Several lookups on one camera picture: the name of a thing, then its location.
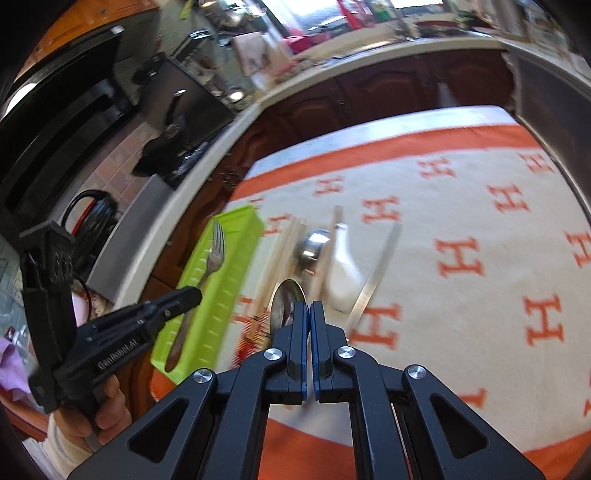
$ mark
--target purple cloth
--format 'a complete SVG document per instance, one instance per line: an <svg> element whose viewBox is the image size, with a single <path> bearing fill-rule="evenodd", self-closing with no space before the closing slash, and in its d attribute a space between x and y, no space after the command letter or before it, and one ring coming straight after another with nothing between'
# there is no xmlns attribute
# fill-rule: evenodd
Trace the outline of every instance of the purple cloth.
<svg viewBox="0 0 591 480"><path fill-rule="evenodd" d="M31 393L27 370L17 348L5 338L0 338L0 387L12 393L13 401Z"/></svg>

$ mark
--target blue gripper pad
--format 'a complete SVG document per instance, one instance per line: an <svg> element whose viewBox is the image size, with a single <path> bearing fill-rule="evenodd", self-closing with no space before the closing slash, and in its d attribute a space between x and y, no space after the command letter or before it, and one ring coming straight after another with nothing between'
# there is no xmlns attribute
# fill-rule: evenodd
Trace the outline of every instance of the blue gripper pad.
<svg viewBox="0 0 591 480"><path fill-rule="evenodd" d="M308 333L310 333L310 311L308 306L304 309L304 335L301 339L301 397L302 401L308 400Z"/></svg>
<svg viewBox="0 0 591 480"><path fill-rule="evenodd" d="M318 400L320 398L319 337L326 337L326 322L324 320L324 308L322 307L322 302L312 302L310 305L309 318L310 341L312 346L312 378L314 380L314 397L316 400Z"/></svg>

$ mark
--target table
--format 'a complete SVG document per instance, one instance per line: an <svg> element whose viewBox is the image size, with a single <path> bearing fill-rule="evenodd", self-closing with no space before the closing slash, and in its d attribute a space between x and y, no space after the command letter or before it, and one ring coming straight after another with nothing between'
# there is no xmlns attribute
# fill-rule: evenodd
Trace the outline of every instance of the table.
<svg viewBox="0 0 591 480"><path fill-rule="evenodd" d="M574 465L591 442L591 233L552 160L509 114L441 109L295 145L257 162L228 209L247 203L267 228L216 370L230 365L282 226L297 215L326 227L342 205L365 276L392 223L403 224L356 348L395 368L425 365L548 479ZM260 478L353 479L351 445L346 404L271 406Z"/></svg>

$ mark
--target lime green tray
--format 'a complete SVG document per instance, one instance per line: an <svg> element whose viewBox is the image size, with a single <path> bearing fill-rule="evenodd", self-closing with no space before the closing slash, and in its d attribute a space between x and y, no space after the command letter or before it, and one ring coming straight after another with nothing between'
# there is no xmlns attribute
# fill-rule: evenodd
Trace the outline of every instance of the lime green tray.
<svg viewBox="0 0 591 480"><path fill-rule="evenodd" d="M177 366L170 372L164 371L182 315L166 323L152 350L152 365L176 384L198 368L215 367L236 298L264 227L252 205L221 213L214 218L220 222L224 231L226 259L221 269L207 280L201 305L195 310ZM210 220L191 254L177 288L195 286L201 279L212 244L212 234Z"/></svg>

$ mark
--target spoon bowl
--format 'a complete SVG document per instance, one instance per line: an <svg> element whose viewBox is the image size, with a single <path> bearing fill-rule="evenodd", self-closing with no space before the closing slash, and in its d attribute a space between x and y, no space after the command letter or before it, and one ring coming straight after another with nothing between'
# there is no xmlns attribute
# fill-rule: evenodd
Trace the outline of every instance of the spoon bowl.
<svg viewBox="0 0 591 480"><path fill-rule="evenodd" d="M293 323L294 303L297 301L306 301L304 290L298 282L287 278L279 284L271 299L271 313L269 315L271 339L277 329Z"/></svg>

